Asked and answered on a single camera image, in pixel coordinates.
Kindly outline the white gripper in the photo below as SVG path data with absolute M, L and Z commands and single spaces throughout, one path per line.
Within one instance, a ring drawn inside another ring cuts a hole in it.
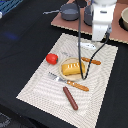
M 112 23 L 115 5 L 101 6 L 93 3 L 92 9 L 92 40 L 101 41 Z

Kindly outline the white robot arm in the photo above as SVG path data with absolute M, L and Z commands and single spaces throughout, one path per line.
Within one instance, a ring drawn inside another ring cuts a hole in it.
M 101 41 L 105 33 L 111 32 L 117 0 L 88 0 L 84 9 L 84 22 L 92 27 L 92 40 Z

